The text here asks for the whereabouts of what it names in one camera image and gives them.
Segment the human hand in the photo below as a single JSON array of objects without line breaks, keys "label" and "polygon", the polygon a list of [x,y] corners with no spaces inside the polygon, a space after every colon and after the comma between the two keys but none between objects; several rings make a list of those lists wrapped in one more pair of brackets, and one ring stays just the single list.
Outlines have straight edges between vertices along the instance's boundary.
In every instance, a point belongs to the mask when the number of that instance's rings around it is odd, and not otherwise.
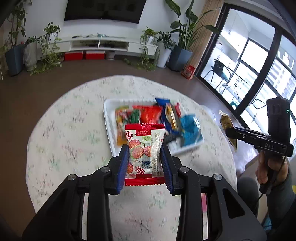
[{"label": "human hand", "polygon": [[[271,157],[268,160],[268,166],[276,171],[279,171],[279,169],[281,168],[281,164],[282,164],[282,159],[279,157]],[[256,171],[256,177],[257,177],[257,181],[260,184],[265,184],[267,182],[267,165],[264,162],[264,152],[261,151],[259,153],[259,163],[258,163],[258,168]],[[281,171],[278,173],[277,177],[276,177],[276,181],[274,182],[274,186],[284,182],[286,180],[288,176],[288,163],[285,160],[285,163],[283,165],[283,167],[281,168]]]}]

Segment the lychee illustration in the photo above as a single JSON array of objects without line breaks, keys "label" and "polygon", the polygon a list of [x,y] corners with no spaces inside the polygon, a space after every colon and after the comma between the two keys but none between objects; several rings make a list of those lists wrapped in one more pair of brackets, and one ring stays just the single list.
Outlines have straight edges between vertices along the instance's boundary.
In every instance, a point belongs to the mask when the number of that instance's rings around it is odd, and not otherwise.
[{"label": "lychee illustration", "polygon": [[145,154],[146,156],[151,157],[151,146],[146,146],[146,147],[144,148],[144,154]]},{"label": "lychee illustration", "polygon": [[128,144],[130,149],[132,149],[138,145],[141,145],[141,142],[139,140],[131,140]]},{"label": "lychee illustration", "polygon": [[132,157],[134,158],[134,159],[139,159],[140,157],[142,157],[143,156],[143,154],[144,154],[144,149],[142,148],[142,147],[135,147],[134,149],[133,149],[133,151],[132,151]]},{"label": "lychee illustration", "polygon": [[126,171],[128,174],[133,172],[133,164],[129,161],[128,162],[128,169]]}]

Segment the brown floor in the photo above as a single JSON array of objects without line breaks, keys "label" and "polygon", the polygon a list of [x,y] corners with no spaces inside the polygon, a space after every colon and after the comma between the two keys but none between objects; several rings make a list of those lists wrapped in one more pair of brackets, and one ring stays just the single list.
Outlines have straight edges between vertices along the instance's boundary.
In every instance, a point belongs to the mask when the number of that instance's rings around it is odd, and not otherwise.
[{"label": "brown floor", "polygon": [[[64,62],[63,67],[35,76],[23,71],[15,77],[0,80],[0,214],[12,229],[21,235],[34,216],[26,182],[26,146],[28,138],[44,112],[67,91],[90,80],[128,74],[145,77],[167,85],[209,107],[217,117],[218,110],[230,114],[223,103],[197,78],[187,80],[169,69],[154,72],[135,69],[121,60],[83,60]],[[231,117],[234,125],[239,123]],[[237,174],[255,155],[253,148],[239,143],[234,154]]]}]

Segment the blue snack package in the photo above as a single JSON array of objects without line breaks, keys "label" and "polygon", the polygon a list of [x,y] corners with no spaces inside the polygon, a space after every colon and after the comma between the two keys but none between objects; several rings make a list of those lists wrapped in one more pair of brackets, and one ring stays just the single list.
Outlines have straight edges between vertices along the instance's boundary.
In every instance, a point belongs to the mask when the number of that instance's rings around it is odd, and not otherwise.
[{"label": "blue snack package", "polygon": [[195,115],[184,115],[180,118],[183,132],[181,133],[184,143],[182,146],[187,146],[199,141],[201,136],[200,124]]},{"label": "blue snack package", "polygon": [[162,98],[155,98],[156,100],[156,103],[159,105],[159,106],[162,106],[162,111],[161,111],[161,115],[160,115],[160,119],[161,119],[161,122],[165,125],[165,129],[169,132],[169,133],[172,133],[172,134],[178,134],[179,132],[178,131],[174,131],[172,129],[172,125],[169,123],[168,119],[166,118],[166,115],[165,115],[165,106],[167,103],[170,103],[170,100],[169,99],[162,99]]}]

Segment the white tablecloth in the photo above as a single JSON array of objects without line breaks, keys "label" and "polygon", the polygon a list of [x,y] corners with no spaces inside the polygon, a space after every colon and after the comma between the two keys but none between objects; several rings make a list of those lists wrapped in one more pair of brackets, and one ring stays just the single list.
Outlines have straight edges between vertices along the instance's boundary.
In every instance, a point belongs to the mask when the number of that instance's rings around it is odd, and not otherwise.
[{"label": "white tablecloth", "polygon": [[[134,76],[112,76],[85,83],[64,94],[35,126],[27,146],[26,182],[35,211],[71,173],[89,175],[112,157],[103,114],[106,99],[179,100],[187,113],[199,119],[205,143],[181,154],[184,166],[198,174],[222,174],[236,189],[236,171],[230,147],[207,112],[192,99],[153,81]],[[172,197],[165,185],[124,187],[109,196],[115,240],[175,240],[181,197]],[[86,238],[84,205],[83,237]]]}]

